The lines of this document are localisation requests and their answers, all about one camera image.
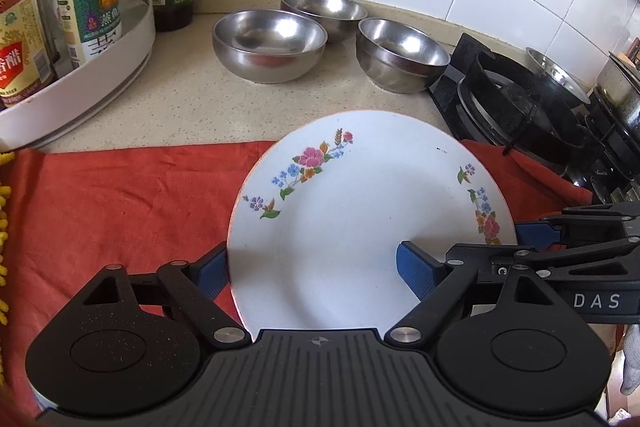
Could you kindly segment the red cloth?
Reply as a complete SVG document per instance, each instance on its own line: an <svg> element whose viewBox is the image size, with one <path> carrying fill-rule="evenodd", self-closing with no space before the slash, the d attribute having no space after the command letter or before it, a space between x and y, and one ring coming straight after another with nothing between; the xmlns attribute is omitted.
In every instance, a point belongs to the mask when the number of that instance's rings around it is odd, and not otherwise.
<svg viewBox="0 0 640 427"><path fill-rule="evenodd" d="M22 150L1 170L12 193L1 251L1 421L32 425L29 343L103 265L152 272L222 242L264 142L86 153Z"/></svg>

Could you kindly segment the yellow cap vinegar bottle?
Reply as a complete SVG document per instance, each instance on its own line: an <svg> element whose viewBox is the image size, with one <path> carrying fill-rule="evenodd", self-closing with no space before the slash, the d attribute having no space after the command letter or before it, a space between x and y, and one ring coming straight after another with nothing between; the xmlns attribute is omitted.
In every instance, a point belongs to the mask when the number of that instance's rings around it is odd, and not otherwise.
<svg viewBox="0 0 640 427"><path fill-rule="evenodd" d="M0 96L4 107L26 100L55 78L37 0L1 0Z"/></svg>

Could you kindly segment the small white floral plate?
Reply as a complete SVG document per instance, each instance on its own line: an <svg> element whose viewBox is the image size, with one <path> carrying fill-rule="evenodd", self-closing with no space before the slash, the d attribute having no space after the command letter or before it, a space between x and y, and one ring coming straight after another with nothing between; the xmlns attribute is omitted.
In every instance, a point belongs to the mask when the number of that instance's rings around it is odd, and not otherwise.
<svg viewBox="0 0 640 427"><path fill-rule="evenodd" d="M250 169L227 239L245 328L378 329L416 305L396 269L409 241L512 245L506 199L482 163L426 122L382 110L318 119Z"/></svg>

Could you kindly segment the steel bowl behind stove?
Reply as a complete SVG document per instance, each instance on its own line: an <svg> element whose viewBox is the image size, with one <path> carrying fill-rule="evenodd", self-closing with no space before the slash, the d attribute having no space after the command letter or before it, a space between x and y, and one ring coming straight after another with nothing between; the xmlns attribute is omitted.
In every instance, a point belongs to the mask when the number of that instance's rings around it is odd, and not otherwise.
<svg viewBox="0 0 640 427"><path fill-rule="evenodd" d="M590 104L586 92L555 61L533 48L526 48L525 51L527 67L555 98L562 101L569 108Z"/></svg>

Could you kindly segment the steel pot on stove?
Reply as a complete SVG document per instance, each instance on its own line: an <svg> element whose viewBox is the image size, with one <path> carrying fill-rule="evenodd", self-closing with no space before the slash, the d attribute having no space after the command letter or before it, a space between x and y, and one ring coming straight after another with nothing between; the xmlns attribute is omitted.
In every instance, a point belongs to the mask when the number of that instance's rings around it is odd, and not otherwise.
<svg viewBox="0 0 640 427"><path fill-rule="evenodd" d="M629 133L639 134L639 74L613 53L597 77L597 91Z"/></svg>

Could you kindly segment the black gas stove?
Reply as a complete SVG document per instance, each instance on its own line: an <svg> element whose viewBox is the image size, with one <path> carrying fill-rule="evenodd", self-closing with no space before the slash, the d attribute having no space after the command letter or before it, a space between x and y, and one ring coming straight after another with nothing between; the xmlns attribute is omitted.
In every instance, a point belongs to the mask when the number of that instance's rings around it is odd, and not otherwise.
<svg viewBox="0 0 640 427"><path fill-rule="evenodd" d="M597 90L567 107L527 67L462 34L446 72L430 89L458 140L518 150L599 202L639 198L639 140Z"/></svg>

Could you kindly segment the white two-tier spice rack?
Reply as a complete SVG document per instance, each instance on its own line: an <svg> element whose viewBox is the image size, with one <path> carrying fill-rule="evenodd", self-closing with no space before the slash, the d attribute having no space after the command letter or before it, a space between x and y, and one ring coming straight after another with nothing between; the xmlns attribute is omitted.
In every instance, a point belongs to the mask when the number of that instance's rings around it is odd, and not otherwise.
<svg viewBox="0 0 640 427"><path fill-rule="evenodd" d="M124 92L151 57L151 0L120 0L122 38L95 60L1 112L1 150L40 147L66 135Z"/></svg>

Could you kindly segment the steel bowl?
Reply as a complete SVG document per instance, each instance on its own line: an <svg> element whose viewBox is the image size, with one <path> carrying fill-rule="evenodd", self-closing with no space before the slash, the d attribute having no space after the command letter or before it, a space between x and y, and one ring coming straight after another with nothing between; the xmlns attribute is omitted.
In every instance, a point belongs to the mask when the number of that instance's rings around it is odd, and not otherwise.
<svg viewBox="0 0 640 427"><path fill-rule="evenodd" d="M281 0L281 9L306 16L321 25L328 43L343 42L356 34L358 24L369 16L354 0Z"/></svg>
<svg viewBox="0 0 640 427"><path fill-rule="evenodd" d="M555 98L562 101L569 108L590 104L586 92L555 61L533 48L526 48L525 51L527 67Z"/></svg>
<svg viewBox="0 0 640 427"><path fill-rule="evenodd" d="M221 17L213 48L229 72L259 84L296 80L316 66L328 34L314 20L282 10L245 10Z"/></svg>
<svg viewBox="0 0 640 427"><path fill-rule="evenodd" d="M358 23L356 57L375 86L396 94L425 91L450 64L449 53L426 32L382 17Z"/></svg>

